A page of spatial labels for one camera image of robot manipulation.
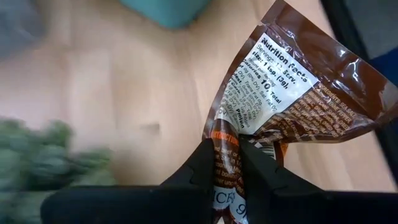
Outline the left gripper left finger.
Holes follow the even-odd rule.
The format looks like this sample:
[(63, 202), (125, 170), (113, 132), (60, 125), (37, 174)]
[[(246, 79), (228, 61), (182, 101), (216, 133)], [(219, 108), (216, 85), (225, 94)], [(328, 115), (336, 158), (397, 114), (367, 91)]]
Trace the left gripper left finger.
[(48, 196), (43, 224), (211, 224), (214, 149), (203, 140), (160, 185), (86, 185)]

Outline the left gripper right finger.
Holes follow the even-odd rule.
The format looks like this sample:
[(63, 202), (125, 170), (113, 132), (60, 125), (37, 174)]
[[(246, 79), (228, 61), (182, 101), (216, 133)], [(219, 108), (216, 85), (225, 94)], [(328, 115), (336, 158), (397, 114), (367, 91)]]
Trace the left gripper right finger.
[(249, 224), (398, 224), (398, 193), (323, 190), (239, 141)]

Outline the brown taco seasoning packet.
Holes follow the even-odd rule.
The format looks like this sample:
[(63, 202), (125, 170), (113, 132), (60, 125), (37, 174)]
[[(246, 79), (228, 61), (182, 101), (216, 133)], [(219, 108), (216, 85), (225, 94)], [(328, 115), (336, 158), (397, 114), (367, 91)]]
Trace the brown taco seasoning packet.
[(284, 0), (230, 65), (203, 130), (213, 141), (212, 222), (249, 224), (240, 139), (284, 167), (293, 142), (339, 143), (398, 118), (398, 87)]

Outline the green succulent potted plant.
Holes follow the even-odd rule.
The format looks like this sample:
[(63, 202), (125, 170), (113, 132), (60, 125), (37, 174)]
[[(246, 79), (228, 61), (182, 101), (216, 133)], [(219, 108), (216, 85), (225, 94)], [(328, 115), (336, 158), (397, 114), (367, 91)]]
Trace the green succulent potted plant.
[(112, 152), (95, 147), (71, 153), (72, 128), (53, 120), (41, 129), (0, 118), (0, 224), (42, 224), (49, 195), (82, 185), (115, 185)]

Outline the teal plastic bin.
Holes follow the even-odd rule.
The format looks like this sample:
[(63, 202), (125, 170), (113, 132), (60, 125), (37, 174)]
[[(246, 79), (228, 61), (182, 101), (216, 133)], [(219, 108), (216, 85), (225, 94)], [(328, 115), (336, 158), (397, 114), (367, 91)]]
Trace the teal plastic bin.
[(124, 6), (168, 29), (189, 26), (211, 0), (119, 0)]

